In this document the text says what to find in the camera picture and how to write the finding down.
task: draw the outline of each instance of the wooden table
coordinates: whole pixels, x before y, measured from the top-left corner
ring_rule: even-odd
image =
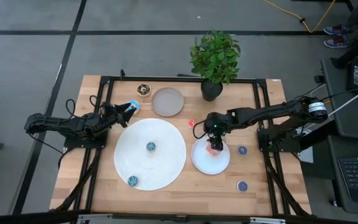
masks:
[[[77,99],[76,115],[93,111],[89,103],[90,95],[98,92],[100,76],[84,76]],[[272,215],[267,185],[267,176],[263,155],[257,143],[257,124],[243,130],[235,130],[226,136],[226,143],[231,153],[230,164],[218,175],[201,173],[191,161],[191,147],[196,141],[191,129],[187,127],[189,119],[201,121],[208,113],[238,107],[255,108],[253,87],[251,84],[231,83],[224,85],[221,95],[212,102],[201,97],[200,83],[183,82],[146,82],[152,87],[152,94],[158,89],[170,86],[179,90],[185,97],[183,109],[175,116],[159,116],[152,110],[152,94],[142,98],[136,93],[140,83],[137,81],[115,81],[111,102],[125,103],[137,100],[140,111],[132,117],[130,124],[144,118],[164,119],[177,127],[181,132],[187,149],[185,166],[178,178],[170,185],[155,191],[142,191],[128,186],[117,174],[113,164],[114,149],[123,128],[115,125],[109,131],[106,147],[102,150],[96,185],[94,189],[92,212],[103,213],[154,213],[185,215]],[[267,80],[270,104],[285,101],[280,80]],[[276,124],[286,118],[275,119]],[[200,135],[202,128],[197,128]],[[248,153],[237,154],[237,147],[245,145]],[[85,149],[74,149],[62,160],[50,208],[59,206],[78,182]],[[285,184],[302,208],[310,212],[305,182],[298,160],[290,153],[281,153],[281,162]],[[248,190],[240,193],[236,189],[238,181],[244,180]],[[80,208],[85,207],[86,185],[81,197]],[[280,191],[276,186],[276,197],[279,212],[282,212]]]

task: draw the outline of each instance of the gray plate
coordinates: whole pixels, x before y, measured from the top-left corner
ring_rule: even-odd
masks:
[[[173,116],[183,108],[184,97],[174,88],[165,87],[157,90],[152,98],[153,110],[161,116]]]

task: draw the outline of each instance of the green plant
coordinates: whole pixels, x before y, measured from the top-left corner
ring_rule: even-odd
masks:
[[[213,83],[229,84],[240,70],[236,68],[240,53],[238,41],[223,31],[213,30],[201,38],[199,45],[195,39],[195,46],[190,47],[190,63],[194,66],[191,71]]]

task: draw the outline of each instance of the sneaker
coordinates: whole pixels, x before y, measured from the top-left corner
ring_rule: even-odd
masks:
[[[328,35],[344,35],[346,34],[346,28],[343,25],[333,26],[333,27],[325,27],[324,32]]]
[[[335,48],[348,47],[350,45],[350,43],[346,39],[344,39],[343,37],[338,37],[336,39],[325,40],[324,45],[326,47],[335,49]]]

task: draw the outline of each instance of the floor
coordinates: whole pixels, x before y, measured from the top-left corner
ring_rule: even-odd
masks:
[[[310,27],[317,24],[330,4],[272,2],[301,14]],[[306,36],[298,19],[262,0],[88,0],[75,25],[80,4],[81,0],[0,0],[0,30],[4,30],[0,32],[0,141],[5,143],[0,150],[0,215],[12,212],[34,144],[23,130],[24,123],[28,115],[45,111],[57,74],[63,80],[53,115],[67,117],[64,103],[68,98],[76,99],[83,75],[119,75],[122,68],[127,75],[190,74],[188,48],[195,38],[192,30],[259,31],[234,36],[242,49],[239,76],[282,79],[287,99],[316,86],[313,77],[320,74],[321,59],[339,57],[346,51],[326,48],[323,40],[327,36]],[[349,13],[346,3],[336,3],[318,30],[344,22]],[[53,31],[72,29],[112,32],[82,33],[70,38],[70,32],[60,35]],[[154,32],[113,32],[117,30]],[[164,30],[179,31],[172,32],[178,35],[169,35]],[[294,32],[284,35],[268,31]],[[326,90],[316,92],[320,97],[326,94]],[[45,141],[59,149],[63,145],[63,138],[54,133],[48,133]],[[58,158],[55,151],[42,148],[24,213],[48,210]],[[358,215],[328,203],[333,198],[330,182],[309,177],[305,180],[315,215],[358,221]]]

